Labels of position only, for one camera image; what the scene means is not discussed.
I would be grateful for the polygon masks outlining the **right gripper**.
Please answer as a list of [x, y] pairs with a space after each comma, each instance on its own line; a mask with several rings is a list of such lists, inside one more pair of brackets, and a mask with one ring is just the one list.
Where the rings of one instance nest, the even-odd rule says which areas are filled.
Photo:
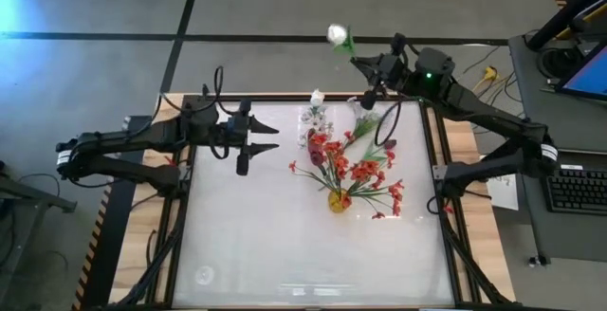
[[350, 63], [372, 84], [374, 90], [382, 86], [393, 91], [404, 91], [413, 75], [413, 71], [408, 67], [408, 60], [392, 54], [352, 57]]

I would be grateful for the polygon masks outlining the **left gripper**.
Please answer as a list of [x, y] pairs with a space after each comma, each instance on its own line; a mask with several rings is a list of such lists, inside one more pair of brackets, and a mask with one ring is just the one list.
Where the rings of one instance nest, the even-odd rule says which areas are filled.
[[249, 115], [249, 110], [233, 112], [227, 121], [220, 122], [212, 129], [209, 147], [216, 158], [227, 158], [230, 148], [241, 150], [241, 154], [252, 159], [263, 152], [279, 147], [276, 143], [248, 144], [248, 131], [253, 134], [278, 134], [276, 130]]

